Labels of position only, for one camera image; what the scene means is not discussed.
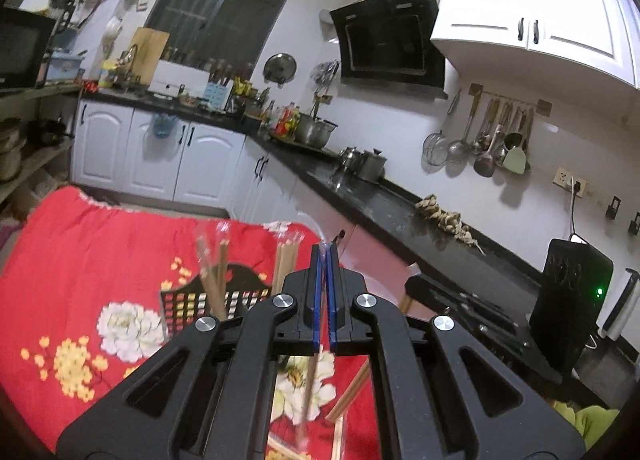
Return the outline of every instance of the wall hook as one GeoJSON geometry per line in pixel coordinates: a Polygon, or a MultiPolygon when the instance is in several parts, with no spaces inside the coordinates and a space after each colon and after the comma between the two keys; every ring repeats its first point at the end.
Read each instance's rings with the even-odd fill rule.
{"type": "Polygon", "coordinates": [[[615,220],[616,215],[618,214],[618,209],[620,209],[620,199],[617,196],[615,196],[611,201],[611,205],[607,207],[607,212],[605,213],[605,216],[609,220],[615,220]]]}
{"type": "Polygon", "coordinates": [[[640,233],[640,212],[636,213],[635,220],[632,220],[631,224],[629,224],[629,232],[633,236],[638,236],[638,233],[640,233]]]}

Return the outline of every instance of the wall outlet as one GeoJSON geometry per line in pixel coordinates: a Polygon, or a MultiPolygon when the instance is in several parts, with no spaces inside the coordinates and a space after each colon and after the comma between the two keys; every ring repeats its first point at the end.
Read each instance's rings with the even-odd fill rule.
{"type": "MultiPolygon", "coordinates": [[[[556,176],[554,177],[554,184],[557,184],[562,189],[565,189],[569,193],[571,193],[571,190],[572,190],[571,178],[572,177],[573,177],[573,175],[572,175],[572,173],[570,171],[564,169],[564,167],[559,167],[558,171],[556,171],[556,176]]],[[[577,196],[579,198],[582,198],[584,196],[584,192],[587,191],[587,181],[585,179],[580,178],[580,177],[575,177],[574,180],[575,180],[575,182],[580,182],[580,191],[578,192],[577,196]]]]}

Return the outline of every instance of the cabinet door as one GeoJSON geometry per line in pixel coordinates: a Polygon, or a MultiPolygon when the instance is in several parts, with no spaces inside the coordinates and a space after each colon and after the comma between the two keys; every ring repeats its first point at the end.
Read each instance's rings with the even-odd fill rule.
{"type": "Polygon", "coordinates": [[[634,62],[636,88],[640,88],[640,11],[634,0],[618,0],[622,9],[622,18],[626,27],[626,34],[631,45],[631,57],[634,62]]]}
{"type": "Polygon", "coordinates": [[[342,255],[355,228],[354,224],[301,181],[298,181],[293,189],[286,218],[304,224],[322,240],[331,242],[338,237],[338,256],[342,255]]]}
{"type": "MultiPolygon", "coordinates": [[[[384,297],[395,305],[404,296],[404,284],[409,278],[407,263],[387,249],[379,240],[356,226],[349,239],[340,264],[364,276],[367,290],[371,294],[384,297]]],[[[414,302],[409,315],[421,319],[431,319],[433,310],[414,302]]]]}
{"type": "Polygon", "coordinates": [[[230,215],[242,222],[248,221],[254,190],[258,186],[258,170],[267,153],[251,139],[244,140],[242,154],[236,168],[236,181],[231,201],[230,215]]]}
{"type": "Polygon", "coordinates": [[[244,135],[191,123],[174,200],[227,209],[244,135]]]}
{"type": "Polygon", "coordinates": [[[535,0],[529,50],[636,83],[618,0],[535,0]]]}
{"type": "Polygon", "coordinates": [[[129,131],[122,190],[133,195],[173,200],[188,123],[180,121],[165,139],[151,126],[153,114],[135,110],[129,131]]]}
{"type": "Polygon", "coordinates": [[[432,40],[527,47],[530,0],[441,0],[432,40]]]}
{"type": "Polygon", "coordinates": [[[248,222],[266,224],[286,217],[296,180],[283,164],[268,156],[258,168],[258,186],[250,200],[248,222]]]}
{"type": "Polygon", "coordinates": [[[72,181],[121,191],[133,108],[82,101],[79,109],[72,181]]]}

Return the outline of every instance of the silver screw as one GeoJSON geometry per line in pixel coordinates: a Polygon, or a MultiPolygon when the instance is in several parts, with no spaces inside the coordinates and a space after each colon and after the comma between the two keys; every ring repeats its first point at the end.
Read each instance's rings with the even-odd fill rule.
{"type": "Polygon", "coordinates": [[[293,298],[289,294],[278,294],[273,298],[273,304],[279,309],[286,309],[293,305],[293,298]]]}
{"type": "Polygon", "coordinates": [[[360,294],[356,298],[356,303],[365,309],[373,307],[377,302],[376,296],[372,296],[371,294],[360,294]]]}
{"type": "Polygon", "coordinates": [[[196,329],[201,332],[208,332],[216,327],[216,320],[212,317],[204,316],[196,321],[196,329]]]}
{"type": "Polygon", "coordinates": [[[436,319],[433,320],[433,325],[438,330],[447,332],[455,326],[455,323],[453,323],[452,318],[450,318],[448,315],[439,315],[436,319]]]}

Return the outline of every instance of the black speaker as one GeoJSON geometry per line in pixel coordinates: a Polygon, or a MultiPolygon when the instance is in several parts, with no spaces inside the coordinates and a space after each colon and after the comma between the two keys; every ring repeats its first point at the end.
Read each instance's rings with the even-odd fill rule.
{"type": "Polygon", "coordinates": [[[594,331],[612,275],[613,262],[589,244],[551,240],[529,328],[562,377],[571,374],[594,331]]]}

